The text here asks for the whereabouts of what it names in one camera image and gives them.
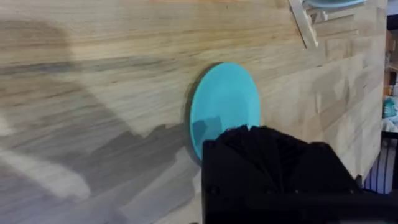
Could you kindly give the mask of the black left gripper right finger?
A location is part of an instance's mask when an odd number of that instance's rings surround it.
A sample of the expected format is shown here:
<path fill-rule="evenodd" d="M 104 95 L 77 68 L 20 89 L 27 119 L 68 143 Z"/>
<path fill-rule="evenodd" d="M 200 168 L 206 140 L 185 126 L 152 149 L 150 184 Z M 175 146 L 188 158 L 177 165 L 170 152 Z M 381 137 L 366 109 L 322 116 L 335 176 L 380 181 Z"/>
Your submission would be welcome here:
<path fill-rule="evenodd" d="M 257 174 L 250 195 L 360 194 L 362 188 L 333 148 L 305 142 L 267 126 L 250 129 Z"/>

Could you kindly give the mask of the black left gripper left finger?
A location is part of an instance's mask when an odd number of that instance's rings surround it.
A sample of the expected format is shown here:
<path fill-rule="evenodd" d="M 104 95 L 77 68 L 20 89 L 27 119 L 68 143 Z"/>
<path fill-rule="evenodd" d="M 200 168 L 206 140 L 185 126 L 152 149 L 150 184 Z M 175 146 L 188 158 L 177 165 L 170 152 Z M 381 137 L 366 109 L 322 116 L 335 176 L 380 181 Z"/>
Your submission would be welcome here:
<path fill-rule="evenodd" d="M 277 192 L 277 141 L 267 127 L 240 126 L 203 142 L 208 195 L 241 198 Z"/>

